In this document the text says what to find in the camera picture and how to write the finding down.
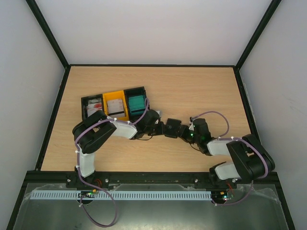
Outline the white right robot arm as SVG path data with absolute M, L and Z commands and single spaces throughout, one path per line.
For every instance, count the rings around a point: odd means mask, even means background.
M 181 125 L 178 137 L 188 144 L 196 144 L 198 150 L 207 156 L 231 158 L 231 162 L 222 162 L 209 169 L 209 182 L 216 188 L 231 180 L 249 184 L 267 177 L 275 169 L 274 160 L 253 134 L 214 138 L 206 120 L 197 118 L 189 126 Z

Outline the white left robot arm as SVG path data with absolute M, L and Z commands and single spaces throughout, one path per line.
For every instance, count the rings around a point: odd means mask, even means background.
M 101 110 L 95 112 L 72 130 L 77 148 L 76 169 L 82 177 L 90 176 L 95 172 L 95 152 L 111 136 L 130 140 L 141 139 L 144 135 L 151 135 L 159 121 L 160 112 L 152 109 L 146 109 L 135 122 L 112 118 Z

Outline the black leather card holder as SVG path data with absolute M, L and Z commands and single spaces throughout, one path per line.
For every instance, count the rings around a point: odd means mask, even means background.
M 165 124 L 164 136 L 168 138 L 177 138 L 181 123 L 181 120 L 168 118 Z

